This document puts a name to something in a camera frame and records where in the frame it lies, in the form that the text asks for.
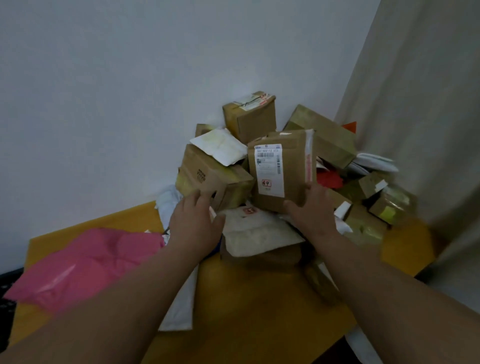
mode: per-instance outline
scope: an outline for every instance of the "barcode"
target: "barcode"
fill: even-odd
[[[258,153],[259,157],[273,157],[273,152],[270,153]]]

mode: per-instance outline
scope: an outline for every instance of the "pink plastic bag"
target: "pink plastic bag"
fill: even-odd
[[[158,233],[91,229],[31,266],[4,297],[62,311],[94,296],[164,246]]]

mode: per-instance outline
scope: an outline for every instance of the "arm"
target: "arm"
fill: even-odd
[[[335,229],[323,187],[304,207],[286,201],[385,364],[477,363],[480,315],[365,253]]]
[[[168,245],[92,299],[50,321],[0,355],[4,363],[139,363],[177,292],[220,240],[196,191],[175,208]]]

